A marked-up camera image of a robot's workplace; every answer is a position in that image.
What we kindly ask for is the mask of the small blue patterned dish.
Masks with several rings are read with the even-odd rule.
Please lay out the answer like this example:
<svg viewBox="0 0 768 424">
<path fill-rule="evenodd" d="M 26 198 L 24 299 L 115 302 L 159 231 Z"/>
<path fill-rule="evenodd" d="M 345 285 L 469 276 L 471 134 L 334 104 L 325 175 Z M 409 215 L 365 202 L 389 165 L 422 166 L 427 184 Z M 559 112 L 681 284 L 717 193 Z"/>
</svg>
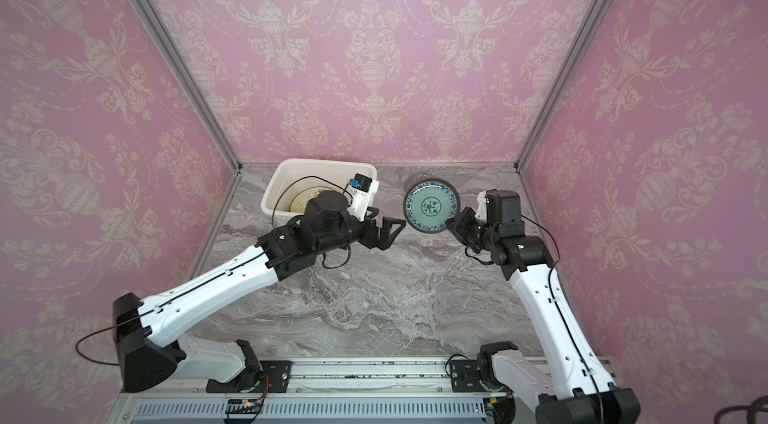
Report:
<svg viewBox="0 0 768 424">
<path fill-rule="evenodd" d="M 461 205 L 453 185 L 438 178 L 422 179 L 412 185 L 403 200 L 406 222 L 416 231 L 436 234 L 447 229 L 447 222 L 456 217 Z"/>
</svg>

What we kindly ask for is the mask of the beige willow painted plate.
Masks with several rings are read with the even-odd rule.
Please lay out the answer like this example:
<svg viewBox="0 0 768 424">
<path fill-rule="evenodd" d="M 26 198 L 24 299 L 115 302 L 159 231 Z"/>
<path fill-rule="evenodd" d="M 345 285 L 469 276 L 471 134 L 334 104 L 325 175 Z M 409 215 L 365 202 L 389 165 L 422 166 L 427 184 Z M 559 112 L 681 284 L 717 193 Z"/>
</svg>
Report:
<svg viewBox="0 0 768 424">
<path fill-rule="evenodd" d="M 314 186 L 302 190 L 291 201 L 289 211 L 291 213 L 304 214 L 308 203 L 326 191 L 331 191 L 331 188 L 327 186 Z"/>
</svg>

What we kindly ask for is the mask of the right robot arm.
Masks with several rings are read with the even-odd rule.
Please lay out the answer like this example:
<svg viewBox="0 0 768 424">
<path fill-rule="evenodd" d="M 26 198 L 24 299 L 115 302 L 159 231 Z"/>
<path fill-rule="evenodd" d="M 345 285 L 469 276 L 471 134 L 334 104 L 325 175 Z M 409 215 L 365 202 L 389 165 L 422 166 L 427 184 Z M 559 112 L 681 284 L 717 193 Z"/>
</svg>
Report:
<svg viewBox="0 0 768 424">
<path fill-rule="evenodd" d="M 619 387 L 593 351 L 561 289 L 557 264 L 544 241 L 525 232 L 520 196 L 487 190 L 479 210 L 464 208 L 447 229 L 468 256 L 490 255 L 520 298 L 540 341 L 549 370 L 541 371 L 509 343 L 481 347 L 482 383 L 505 387 L 539 423 L 635 423 L 641 405 Z"/>
</svg>

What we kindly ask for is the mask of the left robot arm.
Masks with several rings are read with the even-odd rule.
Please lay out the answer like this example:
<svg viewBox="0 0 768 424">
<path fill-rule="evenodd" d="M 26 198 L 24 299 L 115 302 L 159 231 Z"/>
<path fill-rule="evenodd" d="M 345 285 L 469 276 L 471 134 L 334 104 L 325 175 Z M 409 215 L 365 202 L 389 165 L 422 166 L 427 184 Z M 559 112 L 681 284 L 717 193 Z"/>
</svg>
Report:
<svg viewBox="0 0 768 424">
<path fill-rule="evenodd" d="M 355 243 L 386 250 L 405 224 L 378 219 L 375 212 L 349 205 L 341 193 L 323 191 L 304 214 L 213 270 L 150 297 L 119 297 L 113 303 L 113 340 L 124 391 L 147 391 L 168 379 L 205 379 L 213 392 L 257 387 L 265 372 L 248 341 L 196 338 L 190 329 L 244 296 L 315 265 L 332 250 L 350 250 Z"/>
</svg>

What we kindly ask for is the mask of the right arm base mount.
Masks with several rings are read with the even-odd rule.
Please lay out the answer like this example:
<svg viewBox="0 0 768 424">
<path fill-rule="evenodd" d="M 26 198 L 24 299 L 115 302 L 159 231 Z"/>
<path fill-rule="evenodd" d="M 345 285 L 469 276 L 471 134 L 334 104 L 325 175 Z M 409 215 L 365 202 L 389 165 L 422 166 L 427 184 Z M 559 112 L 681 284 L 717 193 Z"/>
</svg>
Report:
<svg viewBox="0 0 768 424">
<path fill-rule="evenodd" d="M 446 362 L 445 369 L 454 393 L 511 393 L 507 386 L 492 384 L 489 379 L 484 378 L 476 360 L 454 356 Z"/>
</svg>

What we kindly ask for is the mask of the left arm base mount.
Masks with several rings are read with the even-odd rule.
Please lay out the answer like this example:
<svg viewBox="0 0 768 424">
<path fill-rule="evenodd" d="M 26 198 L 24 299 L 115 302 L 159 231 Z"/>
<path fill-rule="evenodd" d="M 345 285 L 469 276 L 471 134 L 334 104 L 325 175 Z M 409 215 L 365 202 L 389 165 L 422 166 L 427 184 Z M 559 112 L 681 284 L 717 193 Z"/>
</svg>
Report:
<svg viewBox="0 0 768 424">
<path fill-rule="evenodd" d="M 209 379 L 205 390 L 207 393 L 219 394 L 245 392 L 284 394 L 290 383 L 292 364 L 290 360 L 261 361 L 258 370 L 253 366 L 247 366 L 241 374 L 227 383 Z"/>
</svg>

